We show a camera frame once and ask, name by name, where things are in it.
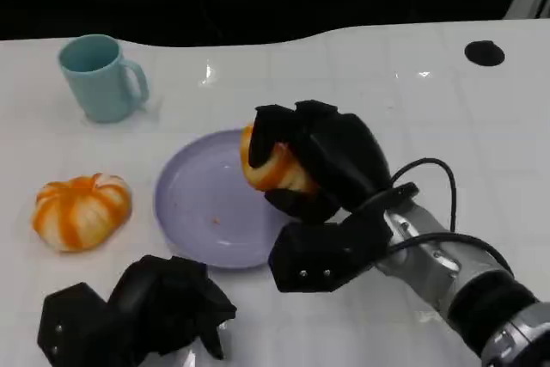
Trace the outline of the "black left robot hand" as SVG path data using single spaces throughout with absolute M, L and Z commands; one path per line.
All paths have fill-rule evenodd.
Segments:
M 235 318 L 236 306 L 203 263 L 145 255 L 126 268 L 107 303 L 129 322 L 133 366 L 196 339 L 213 358 L 224 359 L 218 328 Z

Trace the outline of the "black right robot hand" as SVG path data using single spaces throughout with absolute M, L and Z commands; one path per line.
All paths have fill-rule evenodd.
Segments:
M 388 162 L 369 127 L 336 106 L 309 100 L 294 109 L 257 107 L 248 164 L 267 165 L 277 144 L 290 150 L 315 189 L 283 184 L 265 191 L 264 198 L 302 222 L 324 223 L 340 209 L 355 211 L 392 186 Z

